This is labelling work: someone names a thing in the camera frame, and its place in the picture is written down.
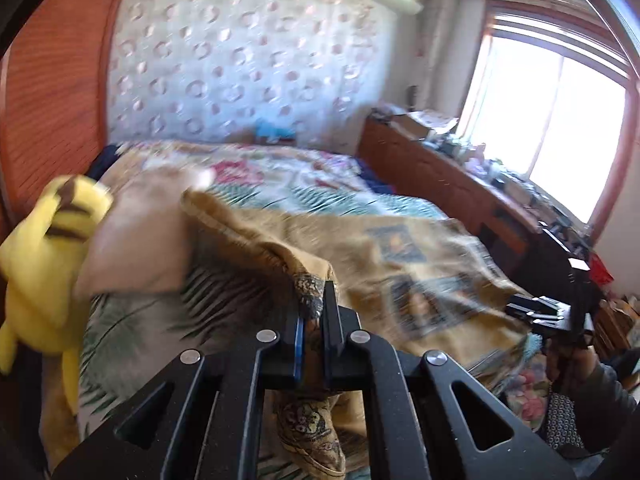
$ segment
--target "wooden headboard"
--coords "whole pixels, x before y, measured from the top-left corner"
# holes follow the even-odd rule
[[[2,59],[0,235],[30,211],[52,177],[84,173],[104,146],[119,3],[44,0]]]

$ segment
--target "pikachu plush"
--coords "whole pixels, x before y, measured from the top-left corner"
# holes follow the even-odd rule
[[[46,355],[61,354],[65,396],[74,414],[89,305],[72,292],[87,240],[111,202],[107,188],[87,177],[57,177],[0,246],[7,282],[0,372],[11,371],[19,341]]]

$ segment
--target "wooden cabinet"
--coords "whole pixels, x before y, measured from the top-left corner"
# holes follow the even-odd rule
[[[401,128],[368,119],[358,156],[398,194],[433,202],[460,220],[508,273],[526,253],[538,222],[511,198],[469,175],[453,160],[424,146]]]

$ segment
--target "cardboard box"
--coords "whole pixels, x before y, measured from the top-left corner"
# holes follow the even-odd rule
[[[400,126],[401,133],[407,134],[412,139],[426,139],[431,131],[430,128],[422,126],[420,123],[414,121],[408,115],[396,115],[391,121],[391,126],[394,124]]]

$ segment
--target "pillow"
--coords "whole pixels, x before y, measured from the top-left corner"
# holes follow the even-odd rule
[[[206,189],[212,181],[211,170],[170,166],[142,171],[129,180],[89,242],[76,298],[181,290],[191,244],[180,197],[190,187]]]

